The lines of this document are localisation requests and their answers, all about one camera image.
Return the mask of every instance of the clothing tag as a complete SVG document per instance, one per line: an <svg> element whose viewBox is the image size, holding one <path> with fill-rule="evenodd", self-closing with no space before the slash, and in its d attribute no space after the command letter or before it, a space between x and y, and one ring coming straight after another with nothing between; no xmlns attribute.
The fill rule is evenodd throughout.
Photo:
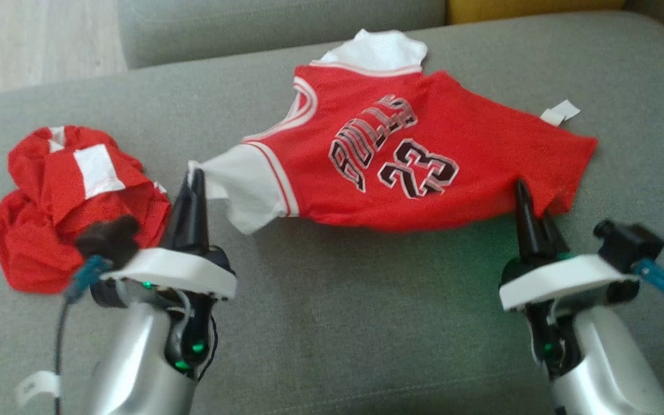
<svg viewBox="0 0 664 415"><path fill-rule="evenodd" d="M569 100L564 100L564 102L554 106L553 111L564 115L566 121L568 121L570 118L573 118L574 116L577 116L580 112L580 110L575 105L572 105Z"/></svg>
<svg viewBox="0 0 664 415"><path fill-rule="evenodd" d="M540 118L542 118L545 123L557 127L563 121L568 121L570 118L577 116L579 112L580 110L575 105L572 105L569 100L564 100L564 102L559 103L553 108L545 110Z"/></svg>
<svg viewBox="0 0 664 415"><path fill-rule="evenodd" d="M61 396L61 378L52 371L39 371L27 376L15 388L17 405L24 406L32 397L38 394L51 394L53 397Z"/></svg>
<svg viewBox="0 0 664 415"><path fill-rule="evenodd" d="M556 127L560 126L560 123L565 120L565 116L555 110L545 110L545 112L543 112L539 117L542 118L542 121L545 121L545 123Z"/></svg>

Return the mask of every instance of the wooden floor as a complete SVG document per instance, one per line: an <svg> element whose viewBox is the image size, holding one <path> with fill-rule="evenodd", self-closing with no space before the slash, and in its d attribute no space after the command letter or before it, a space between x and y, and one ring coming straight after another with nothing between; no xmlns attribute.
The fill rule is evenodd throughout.
<svg viewBox="0 0 664 415"><path fill-rule="evenodd" d="M0 92L126 70L116 0L0 0Z"/></svg>

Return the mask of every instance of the jersey armhole trim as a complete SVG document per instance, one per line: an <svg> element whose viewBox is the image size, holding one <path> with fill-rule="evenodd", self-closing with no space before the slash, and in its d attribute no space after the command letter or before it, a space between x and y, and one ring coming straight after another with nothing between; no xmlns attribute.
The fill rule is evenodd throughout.
<svg viewBox="0 0 664 415"><path fill-rule="evenodd" d="M404 66L402 68L385 70L385 71L376 71L373 69L361 68L360 66L355 66L351 65L350 63L342 63L342 62L311 61L311 63L309 63L309 66L347 69L348 71L353 71L354 73L362 74L362 76L371 76L375 78L390 78L394 76L402 76L403 74L414 74L422 72L421 65L409 65L409 66Z"/></svg>
<svg viewBox="0 0 664 415"><path fill-rule="evenodd" d="M263 153L268 166L270 166L273 171L274 176L276 177L276 182L278 184L278 189L280 194L284 197L286 216L298 216L299 215L299 203L296 200L295 195L293 195L293 189L291 187L291 182L288 181L288 176L286 175L284 168L282 167L280 161L276 157L273 150L270 149L265 144L262 144L259 141L248 141L244 142L245 145L251 145L256 149L260 150Z"/></svg>
<svg viewBox="0 0 664 415"><path fill-rule="evenodd" d="M314 88L312 88L303 78L298 76L293 78L293 88L297 90L297 94L295 99L293 99L292 106L290 107L290 110L288 110L284 120L266 131L243 137L243 142L251 139L264 139L279 131L302 126L311 120L319 107L319 100L316 97Z"/></svg>

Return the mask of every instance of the gray sofa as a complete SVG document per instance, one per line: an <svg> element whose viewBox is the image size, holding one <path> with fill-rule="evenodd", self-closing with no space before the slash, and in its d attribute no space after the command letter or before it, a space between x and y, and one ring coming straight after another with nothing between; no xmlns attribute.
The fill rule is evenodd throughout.
<svg viewBox="0 0 664 415"><path fill-rule="evenodd" d="M445 24L444 0L120 0L130 69Z"/></svg>
<svg viewBox="0 0 664 415"><path fill-rule="evenodd" d="M427 73L446 69L471 91L537 115L565 98L582 109L563 128L600 144L574 209L559 218L576 252L595 252L591 231L607 216L664 236L664 27L627 12L570 13L409 35L429 46ZM175 194L188 159L206 160L279 121L292 102L293 67L335 45L1 94L0 199L13 189L8 150L33 129L63 124L107 131ZM211 204L213 242L239 286L237 300L216 310L218 355L192 413L552 413L525 322L498 299L501 268L517 253L514 228L511 217L413 234L277 220L243 236ZM0 271L0 413L51 411L48 397L16 409L13 389L52 369L59 304L13 292ZM618 312L664 386L664 299L646 288ZM119 316L88 298L71 312L65 413L78 413Z"/></svg>

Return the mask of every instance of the red jersey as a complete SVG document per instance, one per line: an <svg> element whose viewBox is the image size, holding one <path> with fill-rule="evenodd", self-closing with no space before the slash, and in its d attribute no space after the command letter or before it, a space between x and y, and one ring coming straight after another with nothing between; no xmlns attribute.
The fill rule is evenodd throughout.
<svg viewBox="0 0 664 415"><path fill-rule="evenodd" d="M38 129L9 153L18 187L0 202L0 264L13 289L55 294L84 260L74 241L95 221L130 214L140 247L160 242L171 203L142 163L103 131Z"/></svg>
<svg viewBox="0 0 664 415"><path fill-rule="evenodd" d="M486 220L514 209L519 177L538 214L564 213L597 144L445 71L313 62L293 84L284 121L240 146L263 153L282 214L324 224L421 231Z"/></svg>

